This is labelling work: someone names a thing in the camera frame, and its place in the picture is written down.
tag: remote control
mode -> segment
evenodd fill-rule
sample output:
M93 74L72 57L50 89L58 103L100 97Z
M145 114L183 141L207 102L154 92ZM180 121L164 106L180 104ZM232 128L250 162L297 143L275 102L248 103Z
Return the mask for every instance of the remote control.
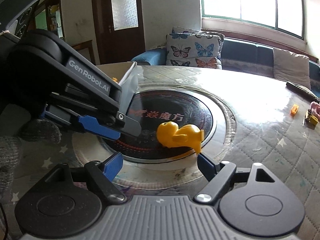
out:
M315 95L311 94L310 92L304 90L301 86L296 85L294 83L291 82L287 82L287 87L288 89L290 89L291 91L296 92L298 95L302 96L304 99L307 99L311 102L315 101L318 104L320 103L320 99L318 97L316 97Z

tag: ribbed gray panel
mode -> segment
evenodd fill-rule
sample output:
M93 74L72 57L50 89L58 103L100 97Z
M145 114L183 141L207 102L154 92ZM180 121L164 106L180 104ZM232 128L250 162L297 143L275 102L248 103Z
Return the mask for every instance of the ribbed gray panel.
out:
M22 240L36 240L25 235ZM246 240L220 220L215 210L188 196L138 196L110 206L98 224L65 240ZM297 240L295 235L283 237Z

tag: sofa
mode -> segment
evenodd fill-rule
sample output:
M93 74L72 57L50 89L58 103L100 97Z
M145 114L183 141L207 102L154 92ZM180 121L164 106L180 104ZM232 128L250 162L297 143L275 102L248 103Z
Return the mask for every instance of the sofa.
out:
M166 65L166 48L148 50L132 59L138 65ZM249 41L225 38L221 50L223 70L274 78L273 48ZM311 91L320 97L320 65L309 61Z

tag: yellow plastic duck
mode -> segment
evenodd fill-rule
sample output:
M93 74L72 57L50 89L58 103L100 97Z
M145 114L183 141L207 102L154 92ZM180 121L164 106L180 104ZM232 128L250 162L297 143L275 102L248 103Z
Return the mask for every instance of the yellow plastic duck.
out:
M200 130L193 124L187 124L179 129L175 122L165 122L158 126L157 139L165 147L187 146L199 154L201 142L204 140L204 130Z

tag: door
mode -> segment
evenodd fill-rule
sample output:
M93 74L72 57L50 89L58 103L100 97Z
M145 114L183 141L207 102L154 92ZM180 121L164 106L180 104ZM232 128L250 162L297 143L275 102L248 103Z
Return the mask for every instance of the door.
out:
M92 0L92 11L101 64L145 51L141 0Z

